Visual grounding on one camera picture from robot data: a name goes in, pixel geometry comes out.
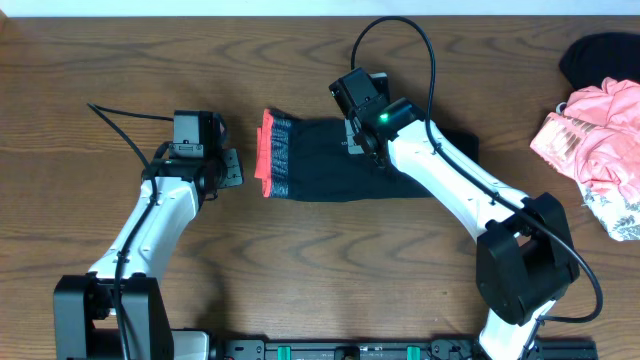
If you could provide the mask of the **black leggings red waistband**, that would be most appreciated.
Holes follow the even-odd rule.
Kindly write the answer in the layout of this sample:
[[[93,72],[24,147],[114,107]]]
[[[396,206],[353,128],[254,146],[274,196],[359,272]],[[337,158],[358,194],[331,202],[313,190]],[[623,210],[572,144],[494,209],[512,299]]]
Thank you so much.
[[[379,168],[366,155],[350,152],[347,127],[337,118],[299,119],[265,109],[254,174],[262,195],[302,202],[431,196],[397,169]]]

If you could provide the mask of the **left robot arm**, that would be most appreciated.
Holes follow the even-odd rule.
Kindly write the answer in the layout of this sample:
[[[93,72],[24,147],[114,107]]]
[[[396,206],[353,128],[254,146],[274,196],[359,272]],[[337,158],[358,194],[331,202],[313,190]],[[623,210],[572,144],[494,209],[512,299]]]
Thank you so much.
[[[174,330],[160,284],[177,242],[202,205],[239,186],[237,152],[220,114],[175,111],[173,138],[144,158],[136,206],[84,275],[64,275],[53,294],[59,359],[213,359],[205,330]]]

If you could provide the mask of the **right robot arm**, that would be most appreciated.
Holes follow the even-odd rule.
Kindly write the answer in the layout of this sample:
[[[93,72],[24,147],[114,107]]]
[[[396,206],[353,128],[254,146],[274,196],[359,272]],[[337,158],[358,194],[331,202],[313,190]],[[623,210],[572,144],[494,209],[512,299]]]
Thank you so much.
[[[392,101],[387,77],[357,68],[329,90],[376,164],[424,187],[476,244],[476,285],[489,307],[478,339],[488,359],[523,359],[542,318],[579,276],[561,204],[499,181],[456,148],[427,112]]]

